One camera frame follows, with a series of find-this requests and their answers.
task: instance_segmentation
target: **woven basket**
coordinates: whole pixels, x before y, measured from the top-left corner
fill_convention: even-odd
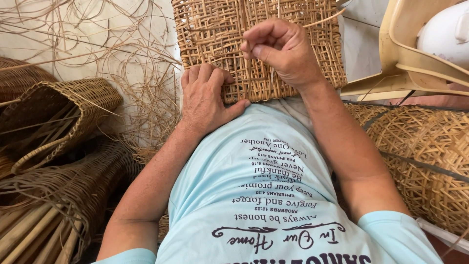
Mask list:
[[[469,113],[346,107],[380,150],[412,214],[456,235],[464,233],[469,228]]]
[[[40,82],[0,116],[0,146],[12,173],[39,168],[86,139],[122,101],[104,79]]]
[[[0,57],[0,68],[8,68],[24,64],[28,63]],[[57,79],[55,79],[52,74],[38,66],[0,71],[0,105],[2,105],[2,103],[15,100],[26,90],[41,81],[56,82]]]
[[[143,168],[123,144],[105,136],[86,142],[84,149],[87,155],[72,164],[36,169],[0,182],[0,197],[17,195],[9,205],[0,207],[2,213],[38,208],[46,202],[60,207],[70,225],[81,222],[73,263],[101,226],[107,200],[119,181],[136,176]]]
[[[272,79],[274,70],[269,65],[260,60],[243,59],[240,48],[242,33],[278,16],[279,1],[173,0],[172,3],[184,68],[209,62],[235,77],[235,83],[222,89],[224,103],[241,99],[265,101],[297,94],[276,73]],[[280,17],[300,25],[320,21],[335,13],[334,0],[280,1]],[[334,88],[342,88],[347,81],[340,53],[338,20],[334,18],[308,27],[306,31],[322,73]]]

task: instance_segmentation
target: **open weave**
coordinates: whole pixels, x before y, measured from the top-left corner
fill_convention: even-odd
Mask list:
[[[12,168],[15,174],[39,168],[85,140],[104,120],[102,116],[122,101],[102,78],[40,82],[20,99],[0,116],[0,147],[7,146],[5,153],[17,161]],[[21,129],[42,123],[46,124]],[[52,141],[52,134],[58,139],[43,145],[45,139]],[[22,140],[29,144],[24,146]]]
[[[70,221],[81,221],[77,261],[89,246],[104,220],[106,203],[123,177],[134,177],[142,169],[120,142],[105,136],[85,143],[83,159],[64,166],[45,167],[0,181],[0,197],[18,194],[0,212],[37,207],[47,202],[63,205],[61,213]]]
[[[209,62],[234,76],[233,84],[222,87],[224,103],[241,99],[265,101],[297,94],[266,63],[243,59],[241,43],[246,30],[279,14],[282,19],[308,25],[337,13],[335,0],[173,0],[172,3],[184,68]],[[337,18],[307,27],[306,31],[322,73],[334,88],[342,88],[347,80]]]
[[[24,64],[29,63],[0,57],[0,68]],[[38,66],[0,71],[0,103],[15,100],[26,90],[41,81],[56,82],[57,79]]]
[[[368,126],[366,133],[384,154],[411,213],[456,235],[464,233],[469,227],[469,113],[419,106],[345,105],[360,125]],[[457,173],[462,180],[436,172],[439,168]]]

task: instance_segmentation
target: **left hand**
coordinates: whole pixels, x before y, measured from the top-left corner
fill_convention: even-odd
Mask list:
[[[222,84],[232,82],[228,71],[209,63],[186,70],[181,78],[184,98],[180,125],[203,137],[241,115],[250,105],[249,100],[240,100],[228,108],[221,100]]]

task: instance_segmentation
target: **beige plastic chair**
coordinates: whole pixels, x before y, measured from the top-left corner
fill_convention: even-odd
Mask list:
[[[434,15],[461,0],[389,0],[379,30],[381,73],[355,80],[341,96],[369,93],[366,100],[432,94],[468,95],[450,90],[446,80],[469,86],[469,71],[435,55],[416,49],[417,34]]]

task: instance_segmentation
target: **right hand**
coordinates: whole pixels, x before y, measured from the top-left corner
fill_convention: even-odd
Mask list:
[[[242,36],[247,40],[241,45],[245,59],[258,58],[266,62],[285,83],[300,93],[317,84],[327,83],[302,26],[271,18]]]

